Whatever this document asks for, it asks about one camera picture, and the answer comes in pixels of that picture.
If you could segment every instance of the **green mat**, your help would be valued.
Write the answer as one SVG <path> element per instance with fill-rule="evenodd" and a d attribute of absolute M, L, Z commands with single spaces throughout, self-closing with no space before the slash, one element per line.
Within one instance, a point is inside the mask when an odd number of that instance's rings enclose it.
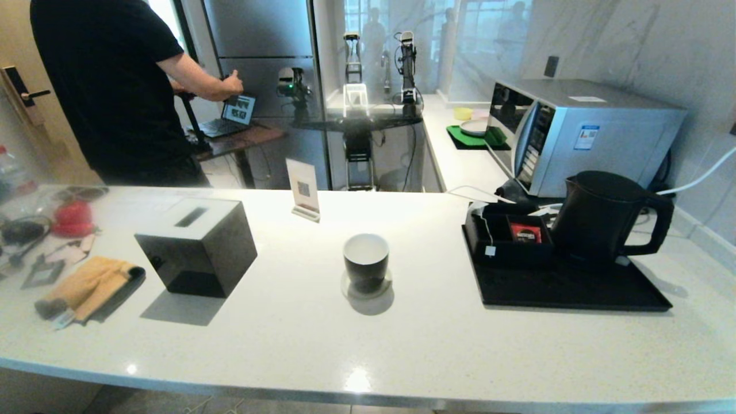
<path fill-rule="evenodd" d="M 486 131 L 486 136 L 482 138 L 466 135 L 460 130 L 460 127 L 458 125 L 447 127 L 447 131 L 454 139 L 468 147 L 485 147 L 486 143 L 488 143 L 488 145 L 491 147 L 498 147 L 506 143 L 506 136 L 503 134 L 503 132 L 501 132 L 501 129 L 499 127 L 488 128 L 488 131 Z"/>

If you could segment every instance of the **yellow cloth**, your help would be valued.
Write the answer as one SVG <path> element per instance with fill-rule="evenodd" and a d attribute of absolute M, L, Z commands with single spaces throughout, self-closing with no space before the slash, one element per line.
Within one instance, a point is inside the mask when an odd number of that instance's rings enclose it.
<path fill-rule="evenodd" d="M 124 260 L 95 256 L 36 303 L 36 308 L 51 306 L 60 299 L 74 311 L 76 321 L 87 322 L 97 309 L 131 279 L 130 271 L 135 267 Z"/>

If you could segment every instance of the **control panel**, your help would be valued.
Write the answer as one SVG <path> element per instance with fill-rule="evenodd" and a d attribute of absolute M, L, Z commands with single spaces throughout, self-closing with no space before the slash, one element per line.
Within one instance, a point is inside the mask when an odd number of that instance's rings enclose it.
<path fill-rule="evenodd" d="M 524 161 L 521 164 L 521 171 L 517 176 L 519 182 L 526 187 L 531 187 L 531 178 L 534 176 L 534 168 L 537 167 L 539 157 L 542 156 L 542 148 L 547 140 L 547 133 L 550 130 L 552 119 L 554 118 L 554 108 L 547 105 L 541 105 L 534 119 L 531 120 L 531 130 L 529 131 L 529 140 L 524 150 Z"/>

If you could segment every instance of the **plastic bottle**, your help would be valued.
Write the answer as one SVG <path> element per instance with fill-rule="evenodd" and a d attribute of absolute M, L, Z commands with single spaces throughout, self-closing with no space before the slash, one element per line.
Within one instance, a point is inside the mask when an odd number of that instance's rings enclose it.
<path fill-rule="evenodd" d="M 0 203 L 30 194 L 38 186 L 21 163 L 0 145 Z"/>

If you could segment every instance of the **door handle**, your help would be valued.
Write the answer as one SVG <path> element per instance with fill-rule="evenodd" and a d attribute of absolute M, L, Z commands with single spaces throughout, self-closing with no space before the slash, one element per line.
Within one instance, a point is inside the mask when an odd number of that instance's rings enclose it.
<path fill-rule="evenodd" d="M 48 90 L 48 89 L 45 89 L 43 91 L 34 92 L 32 94 L 29 94 L 28 92 L 22 92 L 21 93 L 21 99 L 24 100 L 24 101 L 30 101 L 33 98 L 42 97 L 43 95 L 48 95 L 50 93 L 51 93 L 51 91 Z"/>
<path fill-rule="evenodd" d="M 6 80 L 6 84 L 8 84 L 8 86 L 12 86 L 15 89 L 15 92 L 17 93 L 16 96 L 21 99 L 18 103 L 17 109 L 20 110 L 21 108 L 23 108 L 29 120 L 31 121 L 31 124 L 33 124 L 34 126 L 39 126 L 43 124 L 43 116 L 41 116 L 41 113 L 36 106 L 36 102 L 33 101 L 33 98 L 48 95 L 51 93 L 51 91 L 44 90 L 30 93 L 28 91 L 28 88 L 26 88 L 26 84 L 23 82 L 23 78 L 21 78 L 21 74 L 18 73 L 18 68 L 16 68 L 15 66 L 4 67 L 0 74 L 2 74 L 2 77 Z"/>

